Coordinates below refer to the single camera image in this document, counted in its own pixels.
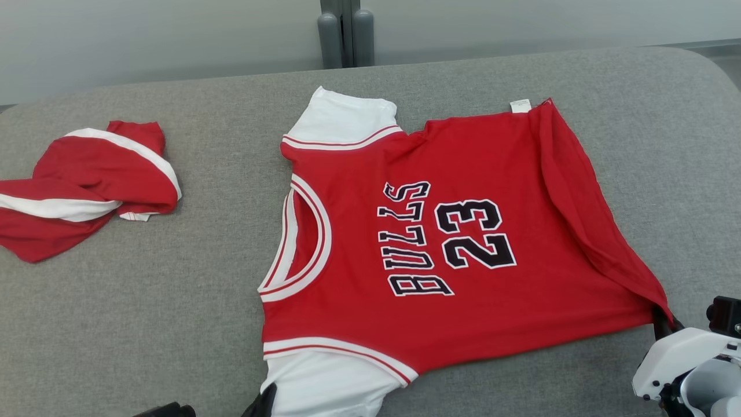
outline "white label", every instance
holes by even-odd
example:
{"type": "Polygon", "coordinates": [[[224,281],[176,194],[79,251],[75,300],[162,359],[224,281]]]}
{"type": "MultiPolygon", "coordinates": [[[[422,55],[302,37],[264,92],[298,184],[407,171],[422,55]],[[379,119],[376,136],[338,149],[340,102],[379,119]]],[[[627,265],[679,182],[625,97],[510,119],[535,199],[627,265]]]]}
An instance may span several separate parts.
{"type": "Polygon", "coordinates": [[[530,106],[530,100],[528,99],[511,102],[510,106],[512,106],[512,113],[527,113],[532,109],[530,106]]]}

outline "gray fabric surface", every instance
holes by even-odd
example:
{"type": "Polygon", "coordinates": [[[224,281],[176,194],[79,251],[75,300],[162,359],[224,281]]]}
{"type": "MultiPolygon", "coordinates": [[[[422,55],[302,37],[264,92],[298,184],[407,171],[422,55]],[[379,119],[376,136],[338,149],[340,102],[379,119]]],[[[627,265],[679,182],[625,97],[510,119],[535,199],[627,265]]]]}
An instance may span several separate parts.
{"type": "MultiPolygon", "coordinates": [[[[677,49],[639,48],[102,88],[0,115],[0,178],[28,177],[56,137],[158,121],[184,190],[148,223],[114,219],[37,265],[0,250],[0,415],[132,416],[192,404],[236,417],[266,367],[256,294],[280,235],[279,153],[318,85],[383,97],[399,124],[550,96],[582,141],[628,242],[675,313],[706,328],[741,298],[741,96],[677,49]]],[[[631,378],[650,327],[464,364],[392,393],[392,416],[658,416],[631,378]]]]}

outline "red stripe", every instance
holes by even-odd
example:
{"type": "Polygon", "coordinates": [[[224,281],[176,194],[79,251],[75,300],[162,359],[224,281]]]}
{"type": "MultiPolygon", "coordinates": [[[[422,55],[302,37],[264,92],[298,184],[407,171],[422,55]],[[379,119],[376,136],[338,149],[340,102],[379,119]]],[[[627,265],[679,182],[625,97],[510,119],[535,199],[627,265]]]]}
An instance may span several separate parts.
{"type": "Polygon", "coordinates": [[[286,204],[283,208],[283,221],[285,221],[285,227],[283,228],[283,244],[280,246],[280,252],[278,254],[278,260],[276,261],[275,268],[273,268],[273,271],[270,273],[270,278],[268,278],[268,281],[265,283],[262,288],[267,288],[270,285],[270,282],[273,280],[273,277],[275,277],[276,271],[278,270],[278,266],[280,265],[280,261],[283,258],[283,252],[285,251],[285,245],[286,240],[288,238],[288,198],[286,198],[286,204]]]}
{"type": "MultiPolygon", "coordinates": [[[[324,246],[324,243],[327,241],[326,236],[325,236],[325,230],[326,230],[326,228],[324,226],[324,219],[322,219],[322,215],[319,213],[319,208],[316,206],[316,203],[314,201],[312,201],[311,198],[309,198],[309,193],[307,193],[306,190],[304,190],[303,188],[301,188],[301,186],[299,184],[296,184],[293,181],[291,182],[291,184],[292,185],[295,185],[298,189],[302,190],[306,194],[306,200],[309,203],[311,203],[311,205],[314,206],[314,208],[316,209],[317,217],[319,218],[319,228],[320,228],[320,230],[318,230],[317,233],[321,233],[322,234],[322,247],[323,247],[324,246]]],[[[292,286],[295,283],[299,282],[306,274],[308,274],[309,272],[311,272],[311,269],[316,265],[317,262],[319,262],[319,258],[322,256],[322,252],[323,252],[323,249],[319,249],[319,255],[316,257],[316,259],[314,260],[314,262],[312,262],[309,265],[309,268],[306,270],[306,272],[304,273],[303,276],[288,278],[287,280],[290,280],[289,283],[285,283],[282,286],[279,286],[279,287],[276,287],[276,288],[273,288],[273,289],[269,289],[267,291],[262,291],[260,293],[263,294],[263,295],[273,294],[274,292],[280,291],[282,289],[286,289],[289,286],[292,286]]]]}
{"type": "Polygon", "coordinates": [[[342,348],[342,347],[325,346],[323,344],[305,344],[305,345],[302,345],[302,346],[294,346],[294,347],[286,347],[284,349],[269,350],[267,352],[263,352],[263,354],[267,356],[267,355],[273,355],[273,354],[276,354],[276,353],[287,352],[289,350],[295,350],[295,349],[311,349],[311,348],[314,348],[314,347],[321,347],[321,348],[325,348],[325,349],[341,350],[343,352],[354,353],[356,355],[363,355],[366,358],[371,358],[371,359],[373,359],[375,361],[378,361],[378,362],[384,364],[388,369],[394,371],[398,376],[402,377],[402,379],[404,379],[404,381],[406,381],[407,384],[411,384],[411,382],[412,382],[401,371],[399,371],[397,368],[392,367],[390,364],[387,364],[383,360],[381,360],[381,359],[379,359],[379,358],[377,358],[377,357],[375,357],[373,355],[367,354],[367,353],[357,352],[355,350],[345,349],[345,348],[342,348]]]}
{"type": "Polygon", "coordinates": [[[385,131],[385,130],[391,129],[391,128],[398,128],[398,125],[393,125],[393,126],[386,126],[385,128],[383,128],[383,129],[381,129],[381,130],[377,131],[376,133],[374,133],[374,134],[370,135],[369,137],[367,137],[367,138],[365,138],[365,139],[361,140],[360,142],[352,142],[352,143],[322,143],[322,142],[303,142],[303,141],[301,141],[301,140],[298,140],[298,139],[294,139],[293,137],[290,137],[290,136],[287,136],[287,135],[284,135],[284,136],[283,136],[283,138],[284,138],[284,139],[288,139],[288,140],[293,140],[294,142],[297,142],[297,143],[301,143],[301,144],[303,144],[303,145],[323,145],[323,146],[355,146],[355,145],[360,145],[360,144],[362,144],[362,143],[364,143],[364,142],[367,142],[367,141],[369,141],[369,140],[373,139],[373,137],[374,137],[374,136],[376,136],[377,134],[379,134],[379,133],[381,133],[381,132],[383,132],[383,131],[385,131]]]}

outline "chicago bulls jersey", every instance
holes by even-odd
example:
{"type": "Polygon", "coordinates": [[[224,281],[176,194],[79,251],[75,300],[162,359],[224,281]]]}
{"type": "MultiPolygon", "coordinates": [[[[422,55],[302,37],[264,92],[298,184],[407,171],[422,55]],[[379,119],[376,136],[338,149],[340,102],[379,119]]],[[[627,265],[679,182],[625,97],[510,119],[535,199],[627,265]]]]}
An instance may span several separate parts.
{"type": "Polygon", "coordinates": [[[428,370],[671,317],[551,100],[413,134],[395,113],[320,88],[282,140],[293,179],[259,289],[274,415],[372,416],[428,370]]]}

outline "clothing tag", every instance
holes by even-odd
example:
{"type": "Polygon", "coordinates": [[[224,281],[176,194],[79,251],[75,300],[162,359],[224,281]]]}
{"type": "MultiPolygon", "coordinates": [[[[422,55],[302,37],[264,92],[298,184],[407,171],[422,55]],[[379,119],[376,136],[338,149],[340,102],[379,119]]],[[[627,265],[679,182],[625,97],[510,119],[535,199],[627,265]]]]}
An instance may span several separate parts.
{"type": "Polygon", "coordinates": [[[119,214],[119,217],[124,220],[131,220],[136,222],[145,222],[149,220],[150,213],[133,213],[129,211],[128,213],[119,214]]]}
{"type": "Polygon", "coordinates": [[[527,113],[532,109],[530,106],[530,100],[528,99],[511,102],[510,106],[512,106],[512,113],[527,113]]]}

